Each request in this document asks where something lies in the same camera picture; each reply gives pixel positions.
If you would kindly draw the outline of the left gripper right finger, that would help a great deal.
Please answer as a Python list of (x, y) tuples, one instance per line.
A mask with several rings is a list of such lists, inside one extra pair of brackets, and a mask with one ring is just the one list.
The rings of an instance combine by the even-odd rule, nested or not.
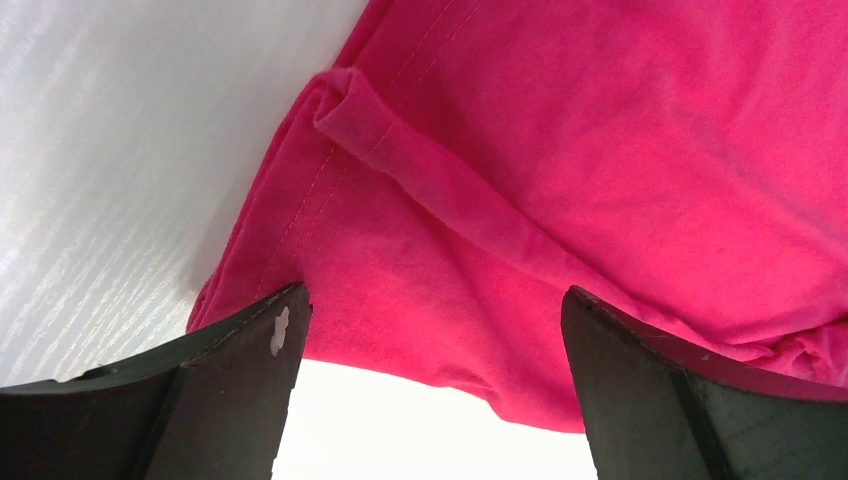
[(561, 328), (602, 479), (843, 479), (847, 392), (753, 367), (580, 287)]

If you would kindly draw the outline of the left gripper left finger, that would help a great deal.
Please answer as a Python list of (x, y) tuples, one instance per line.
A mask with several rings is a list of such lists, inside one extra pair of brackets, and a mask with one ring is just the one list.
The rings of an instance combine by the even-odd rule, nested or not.
[(5, 479), (268, 479), (313, 308), (301, 283), (68, 381), (1, 391)]

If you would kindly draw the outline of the magenta t shirt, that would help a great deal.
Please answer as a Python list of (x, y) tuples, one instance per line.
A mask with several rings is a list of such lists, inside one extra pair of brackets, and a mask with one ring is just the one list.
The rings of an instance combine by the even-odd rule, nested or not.
[(275, 133), (187, 327), (304, 282), (305, 355), (583, 428), (580, 286), (847, 382), (843, 1), (372, 1)]

